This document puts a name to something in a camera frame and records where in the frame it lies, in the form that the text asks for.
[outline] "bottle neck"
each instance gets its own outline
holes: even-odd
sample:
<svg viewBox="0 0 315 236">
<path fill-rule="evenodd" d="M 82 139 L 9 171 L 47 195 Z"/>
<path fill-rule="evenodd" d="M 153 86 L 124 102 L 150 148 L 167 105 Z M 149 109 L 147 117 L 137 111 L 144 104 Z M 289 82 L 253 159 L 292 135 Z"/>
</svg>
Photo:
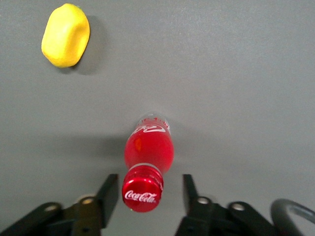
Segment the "bottle neck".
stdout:
<svg viewBox="0 0 315 236">
<path fill-rule="evenodd" d="M 162 172 L 161 172 L 155 165 L 153 165 L 153 164 L 151 164 L 151 163 L 138 163 L 138 164 L 135 164 L 135 165 L 133 165 L 133 166 L 130 167 L 129 171 L 131 171 L 132 169 L 134 169 L 134 168 L 136 168 L 136 167 L 139 167 L 139 166 L 142 167 L 142 168 L 145 168 L 146 166 L 152 167 L 152 168 L 154 168 L 156 171 L 158 171 L 159 174 L 162 176 Z"/>
</svg>

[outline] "red liquid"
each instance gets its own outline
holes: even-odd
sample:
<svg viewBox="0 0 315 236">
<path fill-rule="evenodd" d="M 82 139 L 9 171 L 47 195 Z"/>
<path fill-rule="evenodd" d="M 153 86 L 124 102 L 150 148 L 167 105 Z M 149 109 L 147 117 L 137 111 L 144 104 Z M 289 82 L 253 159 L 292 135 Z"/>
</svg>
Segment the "red liquid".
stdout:
<svg viewBox="0 0 315 236">
<path fill-rule="evenodd" d="M 128 169 L 138 163 L 150 163 L 164 174 L 170 169 L 173 158 L 171 135 L 161 120 L 144 120 L 127 141 L 125 163 Z"/>
</svg>

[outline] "red bottle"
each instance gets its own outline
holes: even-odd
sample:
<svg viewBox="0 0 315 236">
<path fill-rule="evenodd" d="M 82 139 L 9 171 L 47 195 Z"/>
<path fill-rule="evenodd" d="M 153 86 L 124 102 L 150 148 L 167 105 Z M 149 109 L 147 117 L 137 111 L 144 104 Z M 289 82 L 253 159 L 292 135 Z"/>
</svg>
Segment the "red bottle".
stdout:
<svg viewBox="0 0 315 236">
<path fill-rule="evenodd" d="M 163 177 L 173 162 L 174 147 L 169 124 L 160 115 L 149 113 L 137 124 L 125 148 L 129 169 L 124 179 L 124 203 L 137 212 L 156 208 L 163 192 Z"/>
</svg>

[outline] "gray surface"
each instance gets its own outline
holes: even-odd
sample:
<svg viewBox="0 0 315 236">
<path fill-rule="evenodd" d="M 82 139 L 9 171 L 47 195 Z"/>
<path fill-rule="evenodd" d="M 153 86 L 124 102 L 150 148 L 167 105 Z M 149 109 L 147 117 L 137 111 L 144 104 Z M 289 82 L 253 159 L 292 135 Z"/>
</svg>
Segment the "gray surface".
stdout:
<svg viewBox="0 0 315 236">
<path fill-rule="evenodd" d="M 106 235 L 173 235 L 183 173 L 268 219 L 280 197 L 315 209 L 313 1 L 72 3 L 91 38 L 61 70 L 40 44 L 64 2 L 0 1 L 0 231 L 41 203 L 68 207 L 110 173 L 122 181 L 125 141 L 149 110 L 175 143 L 163 199 L 147 214 L 120 200 Z"/>
</svg>

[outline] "black cable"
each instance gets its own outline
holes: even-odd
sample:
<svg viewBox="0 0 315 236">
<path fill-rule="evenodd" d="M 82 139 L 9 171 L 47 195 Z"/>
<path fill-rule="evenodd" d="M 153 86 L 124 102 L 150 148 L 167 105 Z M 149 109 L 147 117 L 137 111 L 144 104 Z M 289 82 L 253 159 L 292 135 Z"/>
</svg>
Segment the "black cable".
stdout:
<svg viewBox="0 0 315 236">
<path fill-rule="evenodd" d="M 304 236 L 292 221 L 289 213 L 294 213 L 315 224 L 315 212 L 287 199 L 278 199 L 271 205 L 271 218 L 281 236 Z"/>
</svg>

